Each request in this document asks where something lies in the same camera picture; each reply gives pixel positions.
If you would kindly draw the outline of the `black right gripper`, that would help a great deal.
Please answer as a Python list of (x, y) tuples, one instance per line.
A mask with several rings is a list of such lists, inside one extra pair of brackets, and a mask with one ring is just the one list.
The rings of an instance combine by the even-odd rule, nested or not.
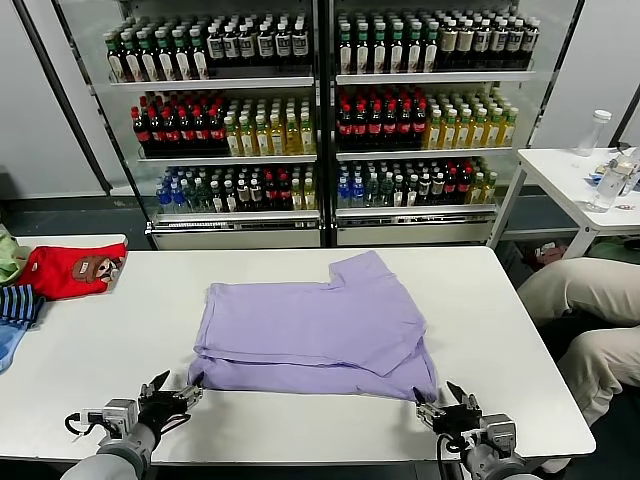
[(482, 410), (475, 395), (468, 394), (451, 381), (447, 381), (446, 385), (457, 404), (442, 408), (429, 403), (417, 387), (412, 388), (417, 418), (422, 423), (432, 423), (435, 434), (447, 434), (454, 439), (465, 432), (479, 429)]

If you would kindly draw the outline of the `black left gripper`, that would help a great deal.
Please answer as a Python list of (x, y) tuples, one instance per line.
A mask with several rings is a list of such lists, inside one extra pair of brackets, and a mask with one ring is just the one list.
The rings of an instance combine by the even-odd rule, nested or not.
[(150, 382), (143, 383), (140, 389), (138, 422), (147, 426), (155, 436), (162, 436), (186, 423), (191, 418), (189, 408), (203, 396), (202, 375), (178, 392), (160, 391), (169, 374), (170, 371), (166, 370), (156, 375)]

